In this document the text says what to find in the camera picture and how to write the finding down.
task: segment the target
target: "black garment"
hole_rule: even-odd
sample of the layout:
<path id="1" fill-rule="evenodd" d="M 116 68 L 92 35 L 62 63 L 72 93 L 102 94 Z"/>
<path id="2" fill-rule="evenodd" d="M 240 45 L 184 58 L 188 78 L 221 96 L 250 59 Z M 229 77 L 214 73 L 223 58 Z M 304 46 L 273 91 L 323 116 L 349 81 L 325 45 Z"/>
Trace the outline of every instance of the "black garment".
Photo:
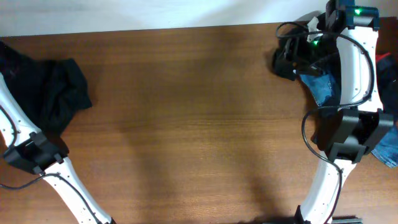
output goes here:
<path id="1" fill-rule="evenodd" d="M 78 110 L 92 107 L 73 59 L 36 62 L 0 42 L 0 72 L 24 113 L 45 133 L 61 134 Z"/>

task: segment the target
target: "blue denim clothing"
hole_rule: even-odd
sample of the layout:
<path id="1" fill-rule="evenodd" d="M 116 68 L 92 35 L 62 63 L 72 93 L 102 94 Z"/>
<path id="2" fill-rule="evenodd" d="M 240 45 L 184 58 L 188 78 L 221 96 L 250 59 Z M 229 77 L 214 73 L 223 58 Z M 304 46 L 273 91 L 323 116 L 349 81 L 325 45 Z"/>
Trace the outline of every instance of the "blue denim clothing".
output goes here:
<path id="1" fill-rule="evenodd" d="M 329 98 L 340 99 L 340 88 L 333 75 L 322 76 L 300 75 L 303 83 L 311 91 L 318 106 L 324 104 Z M 394 126 L 373 149 L 373 155 L 390 168 L 398 166 L 398 129 Z"/>

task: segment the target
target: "white wall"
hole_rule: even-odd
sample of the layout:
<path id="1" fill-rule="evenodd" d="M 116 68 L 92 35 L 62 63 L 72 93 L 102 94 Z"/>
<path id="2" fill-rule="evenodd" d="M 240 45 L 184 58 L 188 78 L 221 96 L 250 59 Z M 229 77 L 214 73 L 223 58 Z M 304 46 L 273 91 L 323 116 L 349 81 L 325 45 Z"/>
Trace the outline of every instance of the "white wall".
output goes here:
<path id="1" fill-rule="evenodd" d="M 357 0 L 398 16 L 398 0 Z M 0 36 L 295 21 L 327 0 L 0 0 Z"/>

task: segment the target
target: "table surface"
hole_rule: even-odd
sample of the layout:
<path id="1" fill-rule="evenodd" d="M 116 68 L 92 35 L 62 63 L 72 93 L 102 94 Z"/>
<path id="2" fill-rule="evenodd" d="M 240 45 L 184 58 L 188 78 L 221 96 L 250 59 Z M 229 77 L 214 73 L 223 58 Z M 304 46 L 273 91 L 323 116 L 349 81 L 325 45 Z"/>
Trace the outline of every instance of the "table surface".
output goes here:
<path id="1" fill-rule="evenodd" d="M 292 216 L 318 160 L 300 123 L 315 106 L 269 70 L 278 24 L 8 37 L 34 59 L 74 58 L 94 106 L 62 138 L 82 182 L 117 223 L 236 223 Z M 398 55 L 396 19 L 378 52 Z M 314 122 L 308 122 L 312 133 Z M 0 163 L 0 182 L 34 176 Z M 2 223 L 76 223 L 44 181 L 0 190 Z M 396 223 L 398 178 L 366 156 L 335 215 Z"/>

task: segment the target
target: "green light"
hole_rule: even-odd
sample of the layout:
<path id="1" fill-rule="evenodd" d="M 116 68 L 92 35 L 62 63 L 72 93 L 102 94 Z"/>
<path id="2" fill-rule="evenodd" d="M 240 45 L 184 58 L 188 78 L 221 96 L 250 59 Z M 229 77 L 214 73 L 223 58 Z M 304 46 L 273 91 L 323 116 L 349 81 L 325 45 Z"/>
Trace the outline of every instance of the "green light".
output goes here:
<path id="1" fill-rule="evenodd" d="M 355 14 L 360 15 L 362 12 L 362 9 L 355 9 L 354 12 L 355 12 Z"/>

